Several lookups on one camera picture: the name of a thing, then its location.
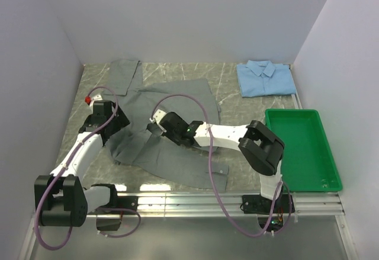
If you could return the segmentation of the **grey long sleeve shirt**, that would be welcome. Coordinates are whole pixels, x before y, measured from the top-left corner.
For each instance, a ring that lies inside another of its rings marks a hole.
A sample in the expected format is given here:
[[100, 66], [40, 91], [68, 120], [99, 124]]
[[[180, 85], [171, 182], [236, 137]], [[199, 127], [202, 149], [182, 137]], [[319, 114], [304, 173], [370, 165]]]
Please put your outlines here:
[[209, 122], [220, 124], [220, 108], [205, 78], [143, 85], [138, 60], [113, 61], [103, 98], [117, 94], [118, 106], [130, 124], [112, 135], [106, 148], [112, 158], [177, 184], [225, 189], [229, 167], [213, 165], [196, 149], [209, 150], [194, 140], [194, 129], [207, 113]]

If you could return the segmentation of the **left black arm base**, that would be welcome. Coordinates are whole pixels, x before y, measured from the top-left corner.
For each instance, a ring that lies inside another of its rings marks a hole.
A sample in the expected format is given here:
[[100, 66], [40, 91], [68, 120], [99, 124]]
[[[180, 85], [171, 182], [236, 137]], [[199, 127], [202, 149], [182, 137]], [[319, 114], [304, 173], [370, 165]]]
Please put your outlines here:
[[131, 235], [142, 222], [137, 207], [138, 197], [121, 196], [117, 197], [115, 203], [97, 208], [95, 210], [97, 231], [113, 238]]

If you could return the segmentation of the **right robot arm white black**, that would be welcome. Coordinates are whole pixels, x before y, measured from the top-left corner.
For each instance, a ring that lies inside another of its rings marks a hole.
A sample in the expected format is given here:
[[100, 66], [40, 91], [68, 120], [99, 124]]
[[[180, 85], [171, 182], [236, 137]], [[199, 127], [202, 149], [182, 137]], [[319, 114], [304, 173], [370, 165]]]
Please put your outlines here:
[[253, 120], [242, 126], [207, 124], [205, 121], [187, 123], [175, 112], [157, 110], [147, 129], [178, 146], [213, 146], [241, 152], [250, 167], [259, 174], [262, 208], [272, 213], [281, 207], [279, 194], [285, 144], [260, 121]]

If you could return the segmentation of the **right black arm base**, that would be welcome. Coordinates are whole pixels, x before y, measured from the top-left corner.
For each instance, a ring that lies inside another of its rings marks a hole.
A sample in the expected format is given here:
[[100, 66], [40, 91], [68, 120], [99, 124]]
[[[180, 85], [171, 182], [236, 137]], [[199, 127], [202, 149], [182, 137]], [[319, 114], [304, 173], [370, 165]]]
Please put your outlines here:
[[[271, 203], [271, 200], [260, 195], [243, 195], [240, 209], [244, 214], [264, 215], [264, 217], [258, 217], [258, 224], [263, 229], [268, 220]], [[280, 231], [287, 224], [284, 221], [284, 215], [288, 214], [290, 216], [292, 213], [295, 213], [292, 195], [281, 192], [275, 201], [272, 217], [266, 231], [270, 233]]]

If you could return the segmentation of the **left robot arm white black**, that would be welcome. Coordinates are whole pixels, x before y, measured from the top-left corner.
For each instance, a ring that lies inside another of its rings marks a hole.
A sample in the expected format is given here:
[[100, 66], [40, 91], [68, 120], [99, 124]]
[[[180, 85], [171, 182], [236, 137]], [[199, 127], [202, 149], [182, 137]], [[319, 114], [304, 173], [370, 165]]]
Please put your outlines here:
[[97, 208], [106, 214], [118, 210], [120, 200], [115, 185], [95, 184], [86, 190], [81, 179], [108, 139], [130, 122], [116, 102], [99, 100], [91, 105], [92, 113], [64, 160], [34, 183], [38, 226], [80, 227], [86, 215]]

